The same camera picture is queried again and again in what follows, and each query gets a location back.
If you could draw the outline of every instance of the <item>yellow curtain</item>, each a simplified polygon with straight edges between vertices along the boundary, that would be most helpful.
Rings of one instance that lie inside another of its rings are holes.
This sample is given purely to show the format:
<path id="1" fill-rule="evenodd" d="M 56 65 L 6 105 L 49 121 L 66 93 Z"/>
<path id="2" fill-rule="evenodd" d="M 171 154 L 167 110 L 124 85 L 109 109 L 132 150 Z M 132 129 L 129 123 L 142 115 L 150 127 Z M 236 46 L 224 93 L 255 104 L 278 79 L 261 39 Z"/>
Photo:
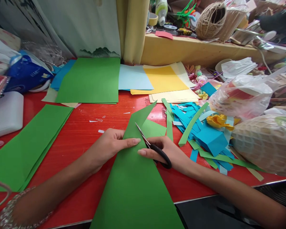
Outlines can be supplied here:
<path id="1" fill-rule="evenodd" d="M 116 0 L 121 58 L 140 64 L 144 47 L 149 0 Z"/>

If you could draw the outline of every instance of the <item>silver bracelet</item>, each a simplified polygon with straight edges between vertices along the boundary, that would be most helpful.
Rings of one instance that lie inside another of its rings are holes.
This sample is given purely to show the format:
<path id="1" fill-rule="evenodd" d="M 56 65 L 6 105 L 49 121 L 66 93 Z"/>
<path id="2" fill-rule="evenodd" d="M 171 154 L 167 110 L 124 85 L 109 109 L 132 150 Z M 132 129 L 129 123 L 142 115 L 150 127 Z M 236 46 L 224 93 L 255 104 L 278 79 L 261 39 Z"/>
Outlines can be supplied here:
<path id="1" fill-rule="evenodd" d="M 47 221 L 47 219 L 49 218 L 49 216 L 53 213 L 50 212 L 43 220 L 39 221 L 36 224 L 33 224 L 31 226 L 17 226 L 16 223 L 13 224 L 13 217 L 12 217 L 12 213 L 14 210 L 14 206 L 17 203 L 17 201 L 25 194 L 27 194 L 29 191 L 31 191 L 33 188 L 27 188 L 26 190 L 22 191 L 21 193 L 17 194 L 14 196 L 13 199 L 11 199 L 6 207 L 2 210 L 2 214 L 0 216 L 0 227 L 2 227 L 3 229 L 35 229 L 37 227 L 39 227 L 40 225 L 42 225 L 45 221 Z"/>

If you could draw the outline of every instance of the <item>red paper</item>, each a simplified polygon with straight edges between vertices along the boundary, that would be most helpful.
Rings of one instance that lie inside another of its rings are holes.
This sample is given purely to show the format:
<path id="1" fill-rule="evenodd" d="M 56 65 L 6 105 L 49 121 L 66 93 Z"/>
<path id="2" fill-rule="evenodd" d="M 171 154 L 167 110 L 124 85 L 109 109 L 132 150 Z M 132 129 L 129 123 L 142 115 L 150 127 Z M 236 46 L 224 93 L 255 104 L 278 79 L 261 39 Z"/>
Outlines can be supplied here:
<path id="1" fill-rule="evenodd" d="M 171 33 L 165 32 L 165 31 L 156 31 L 155 35 L 157 37 L 165 37 L 165 38 L 174 40 L 173 35 Z"/>

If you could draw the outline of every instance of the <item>hand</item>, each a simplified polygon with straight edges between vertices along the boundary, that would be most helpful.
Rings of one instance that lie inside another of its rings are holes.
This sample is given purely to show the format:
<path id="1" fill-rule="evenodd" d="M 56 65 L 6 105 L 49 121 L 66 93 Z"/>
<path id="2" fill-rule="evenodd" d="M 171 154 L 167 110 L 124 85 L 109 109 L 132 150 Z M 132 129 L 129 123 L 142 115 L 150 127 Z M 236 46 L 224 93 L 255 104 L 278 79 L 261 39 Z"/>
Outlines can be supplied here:
<path id="1" fill-rule="evenodd" d="M 188 168 L 192 166 L 192 161 L 185 155 L 181 149 L 176 146 L 167 136 L 163 137 L 151 137 L 147 139 L 149 143 L 155 144 L 168 156 L 172 163 L 172 167 L 177 171 L 188 175 Z M 166 163 L 163 157 L 152 149 L 140 149 L 138 154 L 143 157 L 151 158 L 163 163 Z"/>
<path id="2" fill-rule="evenodd" d="M 140 138 L 123 139 L 125 130 L 107 129 L 105 133 L 84 153 L 92 173 L 101 169 L 110 158 L 125 148 L 137 145 Z"/>

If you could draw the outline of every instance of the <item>red tabletop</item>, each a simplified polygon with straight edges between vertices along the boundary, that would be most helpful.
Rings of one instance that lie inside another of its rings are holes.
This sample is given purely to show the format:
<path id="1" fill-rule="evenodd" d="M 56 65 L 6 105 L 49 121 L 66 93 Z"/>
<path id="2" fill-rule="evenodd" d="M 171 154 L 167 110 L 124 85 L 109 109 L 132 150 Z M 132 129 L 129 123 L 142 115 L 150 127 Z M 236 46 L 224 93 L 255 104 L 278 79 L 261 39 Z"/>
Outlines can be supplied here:
<path id="1" fill-rule="evenodd" d="M 46 102 L 41 101 L 44 96 L 45 92 L 28 93 L 24 96 L 24 126 L 28 124 L 46 104 Z M 100 137 L 101 133 L 99 133 L 98 130 L 106 130 L 108 128 L 126 129 L 131 114 L 149 104 L 148 96 L 131 95 L 130 92 L 127 91 L 119 92 L 119 103 L 117 105 L 81 104 L 72 111 L 69 119 L 33 176 L 29 187 L 40 185 L 80 157 Z M 148 119 L 166 126 L 165 111 L 166 109 L 162 103 L 157 104 Z M 89 122 L 89 120 L 95 119 L 102 119 L 103 121 Z M 19 131 L 2 136 L 0 140 L 7 143 L 18 133 Z M 173 133 L 174 142 L 177 144 L 182 134 L 175 126 L 173 126 Z M 190 157 L 192 148 L 188 143 L 181 149 Z M 91 176 L 66 198 L 41 228 L 53 228 L 91 220 L 103 193 L 114 159 L 115 158 L 109 160 L 98 173 Z M 211 168 L 204 158 L 200 156 L 197 158 L 197 163 Z M 175 203 L 216 194 L 210 188 L 188 178 L 174 169 L 167 170 L 161 165 L 158 165 L 158 171 Z M 228 176 L 250 186 L 286 180 L 286 177 L 263 172 L 260 173 L 265 178 L 262 182 L 259 182 L 245 167 L 234 165 L 234 168 L 228 172 Z M 0 192 L 0 201 L 4 197 L 5 193 Z"/>

